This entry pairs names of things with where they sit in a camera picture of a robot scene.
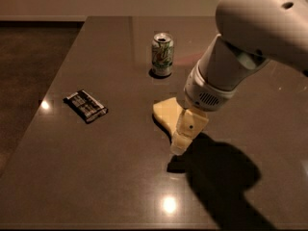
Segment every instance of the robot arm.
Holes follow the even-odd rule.
[[[175,98],[154,105],[154,116],[172,137],[180,155],[237,85],[270,59],[299,71],[308,69],[308,0],[219,0],[219,34],[192,69],[184,92],[191,107]]]

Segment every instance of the wall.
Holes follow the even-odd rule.
[[[218,0],[0,0],[0,20],[84,20],[88,15],[214,15]]]

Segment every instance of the floor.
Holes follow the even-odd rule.
[[[0,22],[0,176],[81,26]]]

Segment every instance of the glossy surface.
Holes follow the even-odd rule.
[[[174,69],[154,79],[168,31]],[[0,179],[0,223],[52,228],[308,228],[308,79],[277,62],[244,80],[183,157],[152,119],[216,34],[212,17],[90,17]],[[63,98],[109,108],[87,125]]]

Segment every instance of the can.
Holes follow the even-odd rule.
[[[171,74],[173,64],[173,39],[172,35],[160,33],[152,41],[152,72],[160,77]]]

